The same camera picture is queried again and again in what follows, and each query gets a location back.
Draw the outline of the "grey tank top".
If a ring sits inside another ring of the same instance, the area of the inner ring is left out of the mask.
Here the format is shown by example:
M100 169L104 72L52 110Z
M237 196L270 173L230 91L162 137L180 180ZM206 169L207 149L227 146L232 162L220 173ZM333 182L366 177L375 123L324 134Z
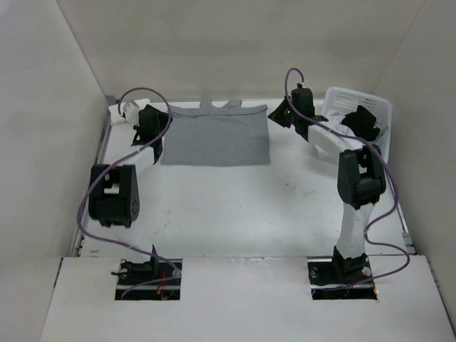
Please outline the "grey tank top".
M163 165L239 167L271 162L266 105L244 107L242 100L234 99L217 107L205 98L197 108L170 108Z

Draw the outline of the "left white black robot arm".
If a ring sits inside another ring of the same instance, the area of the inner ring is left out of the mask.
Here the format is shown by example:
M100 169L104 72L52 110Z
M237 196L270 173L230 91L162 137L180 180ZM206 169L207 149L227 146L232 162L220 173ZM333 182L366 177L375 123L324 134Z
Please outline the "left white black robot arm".
M88 211L90 218L103 227L129 229L140 214L138 176L160 159L162 133L172 117L152 105L139 108L129 102L122 111L122 118L133 129L129 152L135 155L100 179L89 195Z

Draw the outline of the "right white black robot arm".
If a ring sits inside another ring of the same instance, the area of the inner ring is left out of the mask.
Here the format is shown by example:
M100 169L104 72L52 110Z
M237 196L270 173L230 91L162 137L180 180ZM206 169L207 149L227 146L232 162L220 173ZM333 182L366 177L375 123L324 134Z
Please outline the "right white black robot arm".
M361 281L368 268L364 231L374 205L385 192L383 166L363 143L342 138L328 119L315 114L310 88L298 84L268 119L294 127L307 142L338 162L337 190L343 202L341 233L330 261L309 264L313 285L348 285Z

